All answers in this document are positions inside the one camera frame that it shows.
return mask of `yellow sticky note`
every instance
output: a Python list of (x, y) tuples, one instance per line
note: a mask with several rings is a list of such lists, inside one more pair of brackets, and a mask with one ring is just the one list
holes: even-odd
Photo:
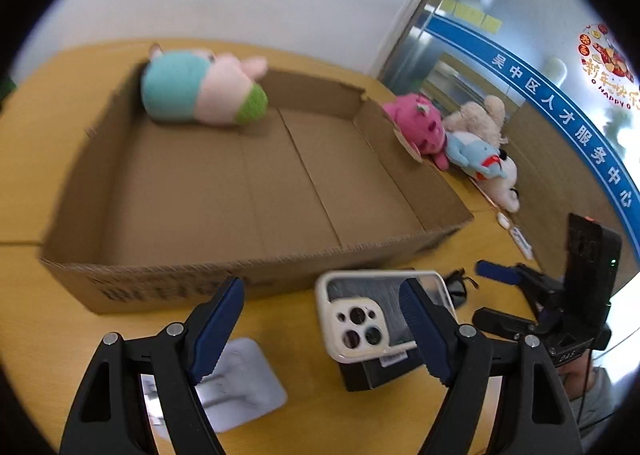
[(467, 6), (466, 4), (460, 4), (460, 2), (456, 4), (456, 9), (453, 14), (474, 26), (480, 26), (484, 18), (482, 11)]
[(502, 26), (501, 20), (498, 20), (497, 18), (493, 18), (492, 16), (487, 15), (485, 16), (484, 21), (482, 22), (482, 26), (480, 27), (483, 28), (485, 31), (489, 31), (492, 34), (495, 34), (498, 32), (501, 26)]
[(442, 2), (440, 3), (440, 9), (443, 10), (445, 13), (453, 12), (455, 7), (456, 7), (455, 0), (442, 0)]

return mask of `white label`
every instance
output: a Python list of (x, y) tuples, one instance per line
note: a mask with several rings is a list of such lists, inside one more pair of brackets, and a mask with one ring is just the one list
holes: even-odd
[(382, 356), (382, 358), (380, 358), (380, 364), (382, 365), (383, 369), (386, 369), (387, 367), (395, 365), (396, 363), (404, 361), (405, 359), (409, 359), (409, 354), (407, 354), (406, 352), (401, 352), (399, 354), (394, 354), (393, 356)]

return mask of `metal screw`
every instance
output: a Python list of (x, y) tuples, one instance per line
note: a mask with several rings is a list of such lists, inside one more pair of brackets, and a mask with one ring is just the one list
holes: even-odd
[(476, 328), (473, 325), (467, 325), (467, 324), (461, 325), (458, 331), (465, 338), (472, 338), (473, 336), (476, 335)]
[(537, 347), (538, 345), (540, 345), (540, 340), (538, 339), (538, 336), (533, 336), (533, 334), (527, 334), (524, 337), (524, 342), (529, 345), (529, 347)]
[(169, 327), (166, 328), (166, 333), (169, 336), (180, 336), (184, 331), (184, 325), (182, 323), (172, 323)]
[(113, 345), (116, 341), (118, 341), (118, 334), (115, 332), (107, 332), (102, 338), (102, 343), (105, 345)]

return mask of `white plush toy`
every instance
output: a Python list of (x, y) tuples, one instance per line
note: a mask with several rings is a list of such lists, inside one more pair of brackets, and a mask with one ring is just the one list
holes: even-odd
[(478, 186), (486, 193), (498, 206), (504, 208), (509, 213), (515, 213), (520, 209), (518, 191), (514, 188), (518, 179), (518, 169), (513, 159), (500, 159), (503, 172), (506, 177), (494, 177), (487, 180), (476, 180)]

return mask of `person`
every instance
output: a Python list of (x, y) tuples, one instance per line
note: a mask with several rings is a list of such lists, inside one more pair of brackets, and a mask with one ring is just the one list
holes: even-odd
[(613, 412), (611, 380), (606, 369), (593, 366), (589, 350), (579, 358), (558, 367), (557, 372), (562, 379), (564, 391), (569, 397), (574, 419), (578, 421), (582, 447), (587, 452), (609, 422), (608, 420), (600, 421), (600, 419)]

